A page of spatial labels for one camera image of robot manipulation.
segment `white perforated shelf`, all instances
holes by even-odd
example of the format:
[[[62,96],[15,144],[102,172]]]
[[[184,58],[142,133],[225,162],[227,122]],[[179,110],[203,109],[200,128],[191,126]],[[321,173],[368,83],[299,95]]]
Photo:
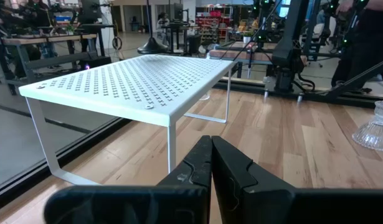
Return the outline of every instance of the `white perforated shelf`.
[[[161,126],[176,122],[232,62],[144,55],[22,86],[22,96]]]

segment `perforated metal surface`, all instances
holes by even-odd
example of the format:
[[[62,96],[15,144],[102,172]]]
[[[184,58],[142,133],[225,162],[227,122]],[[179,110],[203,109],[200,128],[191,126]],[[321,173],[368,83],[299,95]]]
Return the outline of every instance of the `perforated metal surface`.
[[[19,90],[29,98],[168,126],[231,66],[221,60],[144,55]]]

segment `gray floor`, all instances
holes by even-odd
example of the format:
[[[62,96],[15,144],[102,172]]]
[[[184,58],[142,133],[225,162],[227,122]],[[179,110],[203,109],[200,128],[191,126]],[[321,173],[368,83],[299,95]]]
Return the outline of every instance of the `gray floor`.
[[[148,35],[129,33],[121,34],[121,38],[123,41],[121,52],[115,52],[113,49],[105,51],[114,62],[118,61],[122,54],[124,58],[138,56],[137,48],[146,43]],[[68,54],[66,43],[55,44],[55,49],[59,55]],[[79,43],[75,44],[75,49],[80,51]],[[325,60],[320,63],[323,64],[323,68],[319,67],[318,62],[313,62],[304,69],[302,75],[314,81],[318,87],[329,88],[331,77],[338,65],[338,59]],[[66,64],[64,67],[70,68],[70,64]],[[252,67],[251,79],[263,80],[265,70],[266,66],[264,65],[254,65]],[[247,66],[244,66],[242,78],[246,77]],[[374,93],[383,94],[383,82],[368,83],[366,86],[372,88]],[[0,85],[0,105],[28,112],[25,99],[21,96],[11,96],[6,85]],[[46,102],[42,102],[42,110],[46,118],[88,130],[94,130],[113,118],[112,116]],[[52,137],[55,150],[59,150],[83,136],[83,133],[61,128],[53,124],[48,124],[47,131]],[[32,120],[25,116],[0,110],[0,184],[20,174],[24,169],[33,166],[43,158],[44,155]]]

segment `wooden floor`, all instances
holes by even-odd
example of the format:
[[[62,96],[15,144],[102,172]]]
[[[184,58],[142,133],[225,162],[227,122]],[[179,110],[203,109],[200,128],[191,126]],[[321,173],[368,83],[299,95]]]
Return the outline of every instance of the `wooden floor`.
[[[190,112],[224,117],[225,91],[213,90]],[[355,144],[352,133],[373,110],[233,91],[227,124],[183,117],[177,161],[202,135],[219,135],[296,187],[383,188],[383,152]],[[167,171],[166,128],[132,122],[64,167],[101,184],[154,185]],[[0,210],[0,223],[43,223],[44,204],[70,184],[49,177]],[[211,223],[221,223],[215,193]]]

